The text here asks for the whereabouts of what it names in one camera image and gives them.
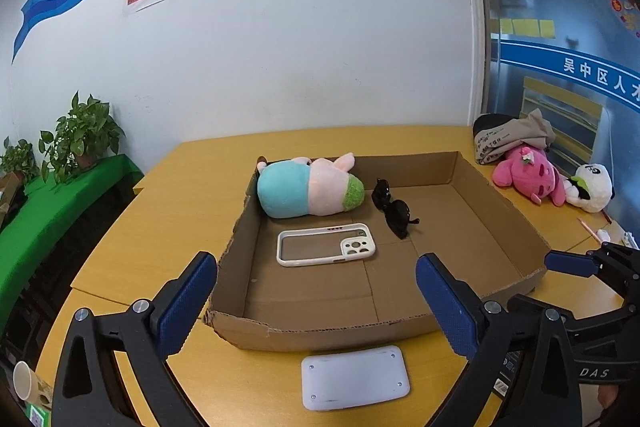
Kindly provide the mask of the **person right hand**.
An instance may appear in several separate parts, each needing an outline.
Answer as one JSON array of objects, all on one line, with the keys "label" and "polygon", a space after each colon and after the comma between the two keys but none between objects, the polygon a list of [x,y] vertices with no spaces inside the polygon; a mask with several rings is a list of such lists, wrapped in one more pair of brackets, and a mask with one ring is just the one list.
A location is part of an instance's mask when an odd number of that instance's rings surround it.
[{"label": "person right hand", "polygon": [[598,388],[598,401],[602,409],[608,409],[615,402],[617,395],[617,385],[601,385]]}]

